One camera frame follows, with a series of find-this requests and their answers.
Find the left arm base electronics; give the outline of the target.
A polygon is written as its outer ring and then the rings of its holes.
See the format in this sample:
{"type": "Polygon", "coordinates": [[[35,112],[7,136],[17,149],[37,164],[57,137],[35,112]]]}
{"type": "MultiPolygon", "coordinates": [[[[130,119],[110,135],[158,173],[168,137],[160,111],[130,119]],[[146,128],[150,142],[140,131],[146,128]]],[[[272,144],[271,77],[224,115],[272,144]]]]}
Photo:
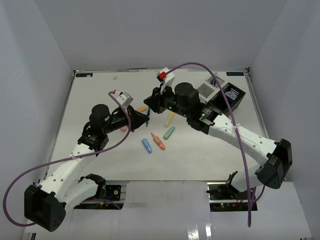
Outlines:
{"type": "Polygon", "coordinates": [[[126,197],[126,187],[122,185],[106,185],[100,198],[90,197],[78,204],[78,210],[121,210],[126,197]]]}

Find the round blue-white tape tin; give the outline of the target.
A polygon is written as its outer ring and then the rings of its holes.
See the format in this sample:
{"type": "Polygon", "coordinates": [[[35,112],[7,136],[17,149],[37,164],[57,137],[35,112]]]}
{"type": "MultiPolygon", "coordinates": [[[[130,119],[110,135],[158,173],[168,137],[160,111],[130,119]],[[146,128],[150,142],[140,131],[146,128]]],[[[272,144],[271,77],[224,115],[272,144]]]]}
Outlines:
{"type": "Polygon", "coordinates": [[[233,91],[227,91],[225,95],[233,101],[238,97],[238,95],[233,91]]]}

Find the purple gel pen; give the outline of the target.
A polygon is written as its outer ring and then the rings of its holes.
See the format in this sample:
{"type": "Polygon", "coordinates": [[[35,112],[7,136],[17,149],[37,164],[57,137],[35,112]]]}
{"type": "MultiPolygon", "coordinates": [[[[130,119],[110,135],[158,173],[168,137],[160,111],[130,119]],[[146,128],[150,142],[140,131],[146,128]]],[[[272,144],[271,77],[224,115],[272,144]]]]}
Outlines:
{"type": "Polygon", "coordinates": [[[217,77],[213,74],[212,76],[211,76],[211,84],[213,85],[213,86],[217,86],[218,85],[218,80],[217,80],[217,77]]]}

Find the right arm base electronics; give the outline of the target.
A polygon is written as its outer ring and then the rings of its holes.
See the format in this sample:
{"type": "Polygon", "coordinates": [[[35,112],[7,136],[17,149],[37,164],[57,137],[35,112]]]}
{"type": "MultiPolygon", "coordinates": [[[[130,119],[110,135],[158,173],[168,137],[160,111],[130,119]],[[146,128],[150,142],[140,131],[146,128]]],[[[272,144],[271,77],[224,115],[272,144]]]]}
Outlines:
{"type": "Polygon", "coordinates": [[[236,190],[231,182],[238,172],[229,175],[226,182],[207,183],[210,211],[213,212],[246,212],[248,210],[248,193],[236,190]]]}

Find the green correction tape case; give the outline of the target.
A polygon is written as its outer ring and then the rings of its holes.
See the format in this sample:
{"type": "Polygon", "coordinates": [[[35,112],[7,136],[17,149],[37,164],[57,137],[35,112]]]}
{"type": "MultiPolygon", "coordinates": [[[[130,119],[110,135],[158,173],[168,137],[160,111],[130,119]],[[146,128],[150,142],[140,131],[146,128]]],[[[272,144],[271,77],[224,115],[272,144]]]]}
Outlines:
{"type": "Polygon", "coordinates": [[[176,128],[175,128],[174,126],[170,127],[170,128],[166,131],[166,133],[163,135],[163,139],[168,140],[168,139],[170,138],[170,136],[174,133],[175,129],[176,129],[176,128]]]}

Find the orange highlighter marker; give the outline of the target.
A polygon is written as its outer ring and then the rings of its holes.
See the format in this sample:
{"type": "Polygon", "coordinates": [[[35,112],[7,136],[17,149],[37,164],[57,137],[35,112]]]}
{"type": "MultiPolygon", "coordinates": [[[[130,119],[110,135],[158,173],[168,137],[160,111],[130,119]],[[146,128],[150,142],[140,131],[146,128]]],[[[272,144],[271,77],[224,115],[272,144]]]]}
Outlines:
{"type": "Polygon", "coordinates": [[[142,113],[142,112],[145,112],[147,111],[148,107],[147,106],[143,106],[143,107],[140,107],[137,109],[138,112],[142,113]]]}

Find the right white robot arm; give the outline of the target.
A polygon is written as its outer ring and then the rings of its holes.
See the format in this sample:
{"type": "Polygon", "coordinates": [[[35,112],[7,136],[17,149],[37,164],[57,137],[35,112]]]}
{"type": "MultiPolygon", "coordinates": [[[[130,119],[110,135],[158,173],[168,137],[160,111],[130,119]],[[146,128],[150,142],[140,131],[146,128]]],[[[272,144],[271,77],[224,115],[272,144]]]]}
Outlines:
{"type": "Polygon", "coordinates": [[[185,117],[193,129],[238,148],[243,156],[256,161],[256,166],[234,172],[227,180],[225,192],[233,200],[248,187],[279,189],[292,166],[292,145],[288,140],[275,141],[235,125],[225,114],[201,102],[198,90],[190,83],[167,86],[164,92],[156,87],[143,102],[157,114],[168,110],[185,117]]]}

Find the green gel pen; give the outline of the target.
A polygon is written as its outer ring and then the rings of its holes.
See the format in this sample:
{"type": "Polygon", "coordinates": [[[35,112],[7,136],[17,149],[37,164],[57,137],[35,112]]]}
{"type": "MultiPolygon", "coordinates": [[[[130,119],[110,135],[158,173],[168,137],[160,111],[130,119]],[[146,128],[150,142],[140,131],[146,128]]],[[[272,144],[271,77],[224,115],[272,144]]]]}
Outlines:
{"type": "Polygon", "coordinates": [[[149,106],[147,107],[146,113],[147,113],[147,116],[148,116],[148,120],[146,121],[145,126],[148,127],[149,126],[149,121],[150,121],[150,114],[151,114],[151,109],[150,109],[149,106]]]}

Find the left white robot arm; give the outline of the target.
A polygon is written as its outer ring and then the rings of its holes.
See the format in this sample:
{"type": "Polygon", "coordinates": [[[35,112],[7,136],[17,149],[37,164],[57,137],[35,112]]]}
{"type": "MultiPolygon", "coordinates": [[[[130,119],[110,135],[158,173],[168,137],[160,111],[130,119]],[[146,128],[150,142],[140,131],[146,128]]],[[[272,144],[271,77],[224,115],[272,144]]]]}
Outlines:
{"type": "Polygon", "coordinates": [[[24,216],[49,232],[63,222],[66,212],[88,198],[99,200],[105,196],[106,181],[90,173],[81,177],[77,186],[72,183],[79,177],[109,142],[108,134],[122,127],[136,130],[149,121],[146,114],[129,105],[113,112],[105,104],[95,105],[84,125],[71,159],[62,163],[40,184],[30,185],[24,192],[24,216]]]}

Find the yellow highlighter marker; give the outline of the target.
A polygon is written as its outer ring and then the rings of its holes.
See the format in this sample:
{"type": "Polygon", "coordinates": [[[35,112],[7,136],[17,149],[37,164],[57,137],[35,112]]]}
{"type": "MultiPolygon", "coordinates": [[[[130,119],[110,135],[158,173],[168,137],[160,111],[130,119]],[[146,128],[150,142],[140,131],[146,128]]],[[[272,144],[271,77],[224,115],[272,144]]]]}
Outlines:
{"type": "Polygon", "coordinates": [[[165,123],[164,123],[164,127],[168,127],[173,119],[173,117],[175,116],[175,113],[174,112],[170,112],[167,116],[167,119],[165,120],[165,123]]]}

